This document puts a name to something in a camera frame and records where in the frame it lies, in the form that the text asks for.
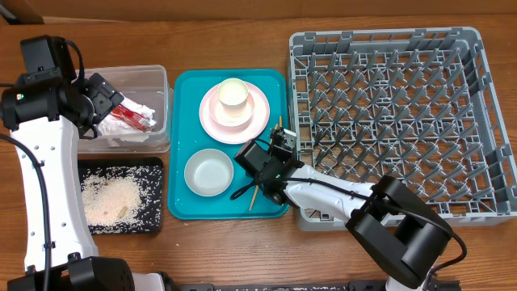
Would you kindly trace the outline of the red ketchup packet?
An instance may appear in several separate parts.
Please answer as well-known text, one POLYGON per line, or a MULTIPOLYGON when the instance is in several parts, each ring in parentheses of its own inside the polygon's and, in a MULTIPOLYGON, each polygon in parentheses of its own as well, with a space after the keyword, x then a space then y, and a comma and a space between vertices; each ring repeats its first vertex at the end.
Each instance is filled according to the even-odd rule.
POLYGON ((137 129, 142 132, 148 132, 153 128, 152 121, 153 110, 146 106, 139 108, 128 108, 124 105, 118 105, 111 112, 111 116, 117 120, 123 121, 132 129, 137 129))

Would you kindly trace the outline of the white napkin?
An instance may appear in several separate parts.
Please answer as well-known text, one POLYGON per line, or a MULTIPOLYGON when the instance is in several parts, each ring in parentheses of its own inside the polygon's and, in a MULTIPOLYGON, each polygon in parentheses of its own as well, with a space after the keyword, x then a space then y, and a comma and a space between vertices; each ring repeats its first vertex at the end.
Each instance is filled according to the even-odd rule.
POLYGON ((125 120, 118 118, 116 113, 120 112, 120 109, 116 108, 98 126, 100 134, 102 136, 122 135, 120 138, 121 141, 142 142, 147 140, 149 135, 145 134, 145 132, 150 132, 153 129, 153 126, 157 123, 157 121, 153 119, 155 111, 145 105, 136 103, 129 98, 125 98, 120 106, 146 118, 148 121, 146 130, 142 131, 140 129, 133 128, 125 120))

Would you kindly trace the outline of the grey bowl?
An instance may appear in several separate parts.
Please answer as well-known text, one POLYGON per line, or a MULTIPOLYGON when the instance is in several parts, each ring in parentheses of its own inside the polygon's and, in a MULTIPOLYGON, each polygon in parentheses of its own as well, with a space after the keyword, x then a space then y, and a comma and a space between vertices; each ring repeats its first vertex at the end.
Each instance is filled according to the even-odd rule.
POLYGON ((212 197, 220 195, 229 187, 233 174, 233 164, 227 154, 216 149, 205 149, 187 160, 184 180, 196 195, 212 197))

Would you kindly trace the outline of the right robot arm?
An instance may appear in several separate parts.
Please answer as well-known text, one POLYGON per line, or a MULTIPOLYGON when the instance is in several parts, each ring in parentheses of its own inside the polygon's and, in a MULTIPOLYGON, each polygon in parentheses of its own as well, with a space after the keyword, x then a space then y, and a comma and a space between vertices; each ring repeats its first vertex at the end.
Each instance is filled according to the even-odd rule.
POLYGON ((296 134, 271 131, 269 161, 256 176, 278 205, 316 209, 344 222, 347 230, 393 280, 427 289, 453 232, 451 226, 404 183, 383 176, 355 183, 324 175, 294 156, 296 134))

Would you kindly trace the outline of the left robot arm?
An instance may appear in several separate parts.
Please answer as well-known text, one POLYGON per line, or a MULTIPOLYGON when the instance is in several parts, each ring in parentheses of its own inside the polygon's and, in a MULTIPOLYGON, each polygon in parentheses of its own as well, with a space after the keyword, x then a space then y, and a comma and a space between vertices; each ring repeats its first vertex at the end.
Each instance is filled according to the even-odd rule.
POLYGON ((24 276, 9 290, 133 290, 123 259, 99 256, 81 198, 78 140, 123 100, 100 74, 19 84, 2 93, 1 119, 15 145, 27 209, 24 276))

